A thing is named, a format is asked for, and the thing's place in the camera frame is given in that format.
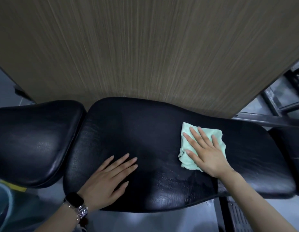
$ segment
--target seat cushion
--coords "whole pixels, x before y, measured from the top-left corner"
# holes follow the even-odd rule
[[[261,126],[213,118],[163,102],[110,97],[88,111],[68,158],[65,193],[75,192],[109,156],[138,157],[125,194],[106,210],[156,212],[228,195],[217,179],[181,168],[182,123],[222,130],[231,166],[267,198],[288,198],[295,183],[274,140]]]
[[[76,101],[0,108],[0,178],[32,188],[55,183],[85,114]]]
[[[276,127],[269,130],[269,134],[289,164],[299,193],[299,128]]]

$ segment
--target foot pedal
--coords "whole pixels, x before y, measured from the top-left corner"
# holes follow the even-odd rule
[[[228,202],[228,208],[232,218],[233,229],[236,232],[253,232],[242,210],[236,202]]]

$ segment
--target black watch face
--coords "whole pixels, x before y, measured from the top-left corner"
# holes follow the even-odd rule
[[[84,200],[82,199],[81,196],[79,196],[77,193],[69,193],[66,196],[66,200],[75,208],[78,208],[83,205]]]

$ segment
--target light green cloth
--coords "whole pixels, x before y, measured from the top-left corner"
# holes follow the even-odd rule
[[[195,151],[195,149],[189,144],[189,142],[183,136],[183,132],[184,132],[184,133],[187,133],[192,139],[195,140],[195,138],[193,137],[193,135],[190,132],[190,129],[189,129],[190,127],[192,127],[200,135],[197,126],[193,126],[193,125],[185,123],[185,122],[182,124],[182,131],[181,131],[182,142],[181,142],[181,149],[179,150],[178,158],[179,158],[179,161],[182,162],[182,165],[181,165],[182,168],[186,168],[186,169],[190,169],[190,170],[200,170],[201,172],[203,172],[185,152],[185,149],[187,149],[187,150],[194,152],[197,155],[197,152]],[[221,148],[221,151],[224,154],[224,156],[226,157],[226,154],[225,154],[226,145],[224,144],[224,142],[221,139],[222,131],[219,129],[206,129],[206,128],[202,128],[202,130],[206,133],[206,136],[210,139],[210,141],[212,141],[212,135],[214,135],[217,138],[219,146]]]

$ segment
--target silver watch band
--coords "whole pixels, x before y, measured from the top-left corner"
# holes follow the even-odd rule
[[[79,206],[78,208],[75,208],[66,199],[63,200],[63,203],[68,205],[71,209],[73,209],[76,212],[77,221],[85,217],[88,213],[88,207],[85,204]]]

